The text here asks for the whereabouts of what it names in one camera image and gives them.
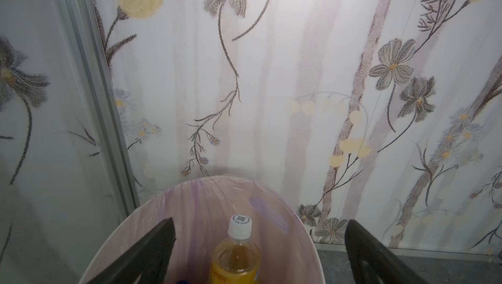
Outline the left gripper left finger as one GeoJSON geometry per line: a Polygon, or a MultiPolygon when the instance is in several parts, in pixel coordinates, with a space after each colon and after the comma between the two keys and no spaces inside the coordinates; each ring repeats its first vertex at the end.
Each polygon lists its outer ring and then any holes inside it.
{"type": "Polygon", "coordinates": [[[176,241],[175,224],[168,218],[116,259],[91,284],[163,283],[176,241]]]}

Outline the yellow red tea bottle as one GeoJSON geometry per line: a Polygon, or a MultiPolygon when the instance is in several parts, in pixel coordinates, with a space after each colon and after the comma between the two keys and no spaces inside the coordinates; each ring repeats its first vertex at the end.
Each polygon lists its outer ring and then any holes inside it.
{"type": "Polygon", "coordinates": [[[257,284],[260,282],[261,252],[251,240],[252,218],[237,213],[230,219],[227,237],[215,248],[209,283],[257,284]]]}

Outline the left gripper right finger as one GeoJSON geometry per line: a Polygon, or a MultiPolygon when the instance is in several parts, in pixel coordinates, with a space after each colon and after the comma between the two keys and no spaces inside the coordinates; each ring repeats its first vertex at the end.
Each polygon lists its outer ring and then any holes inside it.
{"type": "Polygon", "coordinates": [[[358,284],[426,284],[426,281],[353,219],[348,221],[345,247],[354,281],[358,284]]]}

